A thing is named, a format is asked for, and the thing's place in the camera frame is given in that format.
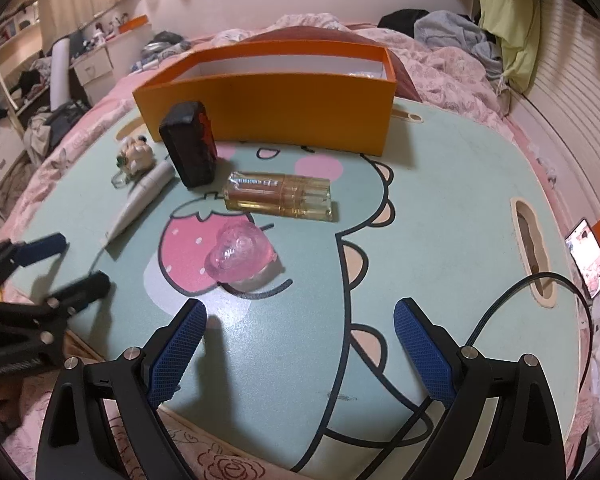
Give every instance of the bottle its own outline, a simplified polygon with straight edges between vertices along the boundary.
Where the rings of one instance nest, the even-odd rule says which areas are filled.
[[[224,185],[224,204],[242,210],[309,220],[333,220],[326,178],[234,171]]]

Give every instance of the metal screw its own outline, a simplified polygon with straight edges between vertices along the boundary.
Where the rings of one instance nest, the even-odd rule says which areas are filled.
[[[73,370],[75,367],[77,367],[77,365],[78,365],[79,362],[80,362],[80,358],[79,357],[69,357],[64,362],[64,367],[67,370]]]
[[[132,346],[131,348],[127,348],[123,353],[123,356],[126,360],[132,361],[136,357],[140,355],[140,349],[137,346]]]
[[[50,345],[54,341],[54,335],[46,330],[40,334],[40,341],[45,345]]]
[[[538,366],[540,364],[540,361],[538,361],[538,358],[535,355],[526,354],[525,355],[525,364],[527,366]]]
[[[478,357],[478,351],[472,346],[463,346],[460,353],[467,359],[475,359]]]

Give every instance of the yellow-green towel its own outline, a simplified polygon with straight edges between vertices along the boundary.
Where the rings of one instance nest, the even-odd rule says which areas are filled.
[[[538,56],[540,0],[480,0],[479,25],[500,40],[504,79],[524,92]]]

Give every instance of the clear pink gel object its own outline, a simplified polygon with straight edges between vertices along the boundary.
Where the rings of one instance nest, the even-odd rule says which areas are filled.
[[[206,256],[205,270],[216,282],[235,283],[255,276],[276,258],[269,239],[254,224],[228,224]]]

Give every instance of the white shelf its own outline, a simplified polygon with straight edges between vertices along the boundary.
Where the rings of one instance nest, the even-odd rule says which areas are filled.
[[[17,33],[15,36],[11,36],[7,41],[5,41],[3,44],[1,44],[0,46],[0,51],[2,49],[4,49],[6,46],[10,45],[11,43],[15,43],[15,41],[18,38],[21,38],[22,36],[24,36],[25,34],[27,34],[28,32],[30,32],[29,29],[34,29],[34,28],[38,28],[40,26],[40,20],[36,21],[35,23],[31,23],[31,25],[29,25],[29,27],[23,28],[19,33]]]

